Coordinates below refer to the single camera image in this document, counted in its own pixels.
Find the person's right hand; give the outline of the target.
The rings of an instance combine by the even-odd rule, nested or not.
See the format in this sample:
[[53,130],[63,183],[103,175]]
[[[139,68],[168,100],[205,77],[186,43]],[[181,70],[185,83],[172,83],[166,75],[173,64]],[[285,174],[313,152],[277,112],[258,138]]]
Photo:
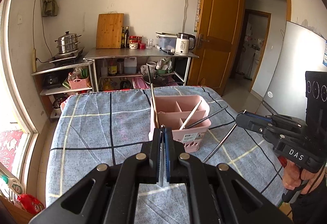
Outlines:
[[284,168],[283,185],[288,190],[294,190],[296,187],[301,185],[302,181],[307,180],[307,185],[301,191],[301,194],[304,195],[308,192],[312,192],[321,183],[324,176],[323,174],[321,174],[314,183],[318,175],[319,173],[313,174],[305,169],[300,172],[299,167],[295,163],[288,160],[287,165]]

